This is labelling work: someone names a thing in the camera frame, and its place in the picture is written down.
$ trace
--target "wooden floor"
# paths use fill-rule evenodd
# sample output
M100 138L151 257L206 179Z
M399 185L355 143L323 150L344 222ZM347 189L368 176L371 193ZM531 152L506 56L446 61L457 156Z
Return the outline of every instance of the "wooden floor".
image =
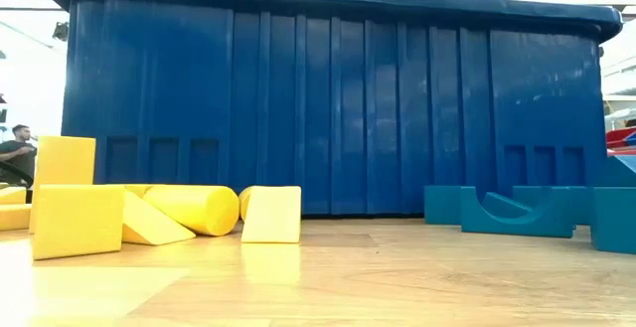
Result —
M421 220L303 222L32 263L0 233L0 326L636 326L636 256Z

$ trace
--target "yellow foam cylinder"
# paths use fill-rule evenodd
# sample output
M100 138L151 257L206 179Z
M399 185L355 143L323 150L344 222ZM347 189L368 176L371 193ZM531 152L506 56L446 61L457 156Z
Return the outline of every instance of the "yellow foam cylinder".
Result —
M238 200L240 201L240 219L243 221L245 221L245 217L247 217L247 205L249 205L249 197L251 196L251 190L254 187L257 186L247 187L238 195Z
M119 251L123 186L43 185L33 259Z
M300 187L253 187L240 240L243 243L298 243L300 206Z
M40 186L43 184L92 184L95 139L42 136L33 183L33 209L29 233L35 231Z
M24 204L26 201L25 187L8 187L0 190L0 204Z
M8 204L0 206L0 232L29 227L31 204Z
M239 220L239 197L221 186L157 186L143 199L195 233L222 236Z
M125 243L163 245L195 237L194 233L134 193L125 194L122 235Z

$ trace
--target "man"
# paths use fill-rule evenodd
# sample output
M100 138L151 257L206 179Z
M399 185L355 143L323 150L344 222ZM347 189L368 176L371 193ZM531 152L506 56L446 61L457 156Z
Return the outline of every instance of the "man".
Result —
M36 169L36 147L27 143L31 139L31 130L23 124L13 127L15 140L0 143L0 161L14 165L33 177ZM0 171L0 182L11 185L23 185L25 182L14 174Z

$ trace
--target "teal foam block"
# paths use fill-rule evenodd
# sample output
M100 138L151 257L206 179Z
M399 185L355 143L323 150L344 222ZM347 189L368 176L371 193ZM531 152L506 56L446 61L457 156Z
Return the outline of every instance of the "teal foam block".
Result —
M607 157L594 187L636 187L636 156Z
M424 222L435 225L459 225L459 186L424 187Z
M542 190L550 188L539 186L513 187L513 200L534 207L539 202ZM577 186L563 188L567 188L567 199L563 202L570 213L572 221L576 225L589 225L593 209L592 188Z
M488 213L499 218L518 218L532 211L532 208L519 204L496 193L488 193L482 202Z
M490 214L488 207L482 207L479 204L475 188L462 187L460 197L461 231L464 233L571 238L574 224L564 208L565 204L562 202L564 199L566 199L566 189L555 187L543 190L539 202L531 212L517 218L502 218Z
M636 188L594 188L590 230L597 250L636 253Z

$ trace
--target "red object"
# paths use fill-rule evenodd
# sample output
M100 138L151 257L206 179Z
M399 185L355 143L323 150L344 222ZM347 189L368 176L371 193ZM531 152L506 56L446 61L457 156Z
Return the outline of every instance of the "red object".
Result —
M618 149L618 150L607 150L607 156L611 157L613 155L636 155L636 148L634 149Z
M625 141L625 139L634 132L636 132L636 127L617 129L605 133L607 148L626 147L627 142Z

